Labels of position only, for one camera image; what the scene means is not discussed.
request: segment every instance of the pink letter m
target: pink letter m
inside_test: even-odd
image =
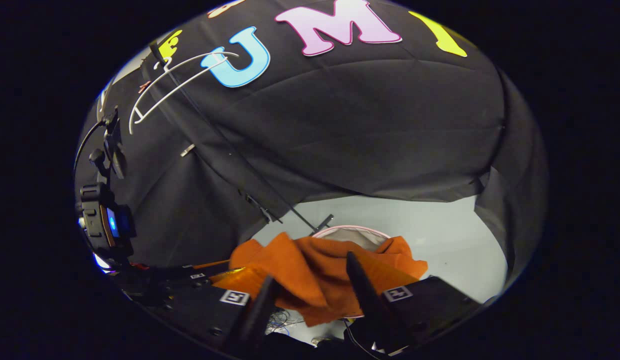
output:
[[[305,47],[303,55],[313,57],[332,50],[335,44],[326,41],[319,32],[344,45],[352,44],[352,24],[361,31],[363,43],[399,43],[401,35],[392,32],[370,8],[365,0],[335,0],[334,15],[308,7],[294,7],[278,14],[276,21],[285,21],[296,30]]]

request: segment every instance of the blue letter u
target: blue letter u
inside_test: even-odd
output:
[[[211,68],[210,72],[212,75],[228,88],[242,87],[256,78],[259,78],[259,76],[268,69],[268,65],[270,64],[270,53],[264,44],[259,41],[257,36],[255,36],[255,30],[257,30],[257,28],[254,26],[240,30],[234,34],[229,41],[230,44],[241,44],[248,54],[250,54],[252,63],[250,63],[248,67],[243,70],[237,70],[230,64],[230,61],[225,61],[219,64],[219,66],[211,68],[214,64],[219,63],[226,57],[223,54],[210,54],[201,60],[201,68]],[[223,46],[220,46],[212,50],[212,52],[224,51],[224,49]]]

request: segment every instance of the white surface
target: white surface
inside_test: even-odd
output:
[[[413,259],[428,262],[428,271],[422,279],[438,276],[484,303],[502,290],[507,264],[495,237],[474,212],[476,198],[470,196],[445,203],[349,196],[299,203],[295,209],[313,225],[333,214],[329,226],[357,225],[390,237],[401,236],[409,244]],[[292,239],[307,237],[312,232],[292,212],[281,220],[283,224],[270,223],[253,238],[266,246],[282,232]],[[313,338],[326,335],[343,338],[345,330],[341,321],[312,328],[305,325],[288,326],[290,336],[310,344]]]

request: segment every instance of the orange towel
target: orange towel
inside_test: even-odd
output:
[[[230,269],[236,270],[212,281],[215,287],[246,292],[254,299],[266,276],[272,275],[284,289],[276,305],[297,310],[308,326],[314,326],[362,315],[346,272],[348,251],[356,255],[378,294],[413,283],[428,270],[427,262],[413,260],[401,236],[371,252],[351,241],[309,236],[292,240],[282,232],[265,247],[255,239],[240,244],[230,256]]]

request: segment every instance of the black cloth backdrop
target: black cloth backdrop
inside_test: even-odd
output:
[[[451,32],[467,57],[442,51],[408,9],[370,3],[402,41],[363,43],[354,27],[351,45],[331,39],[333,50],[307,57],[299,35],[274,18],[306,5],[332,14],[332,1],[246,1],[178,26],[170,67],[223,46],[240,55],[230,62],[243,69],[251,57],[228,39],[256,27],[271,59],[260,77],[228,88],[207,73],[184,87],[248,161],[294,204],[352,194],[446,202],[480,194],[476,212],[504,251],[509,285],[532,255],[546,211],[547,165],[534,118],[506,75],[467,40]],[[137,223],[131,260],[167,266],[226,259],[265,225],[239,191],[278,217],[288,208],[179,92],[130,136],[139,86],[163,74],[156,63],[151,54],[112,85],[104,104],[104,112],[118,105],[122,119],[129,171],[112,185]],[[192,61],[172,73],[184,82],[200,70]],[[168,76],[157,82],[141,112],[175,86]],[[81,156],[77,191],[95,177],[88,155],[100,141],[95,135]],[[190,144],[192,153],[180,157]]]

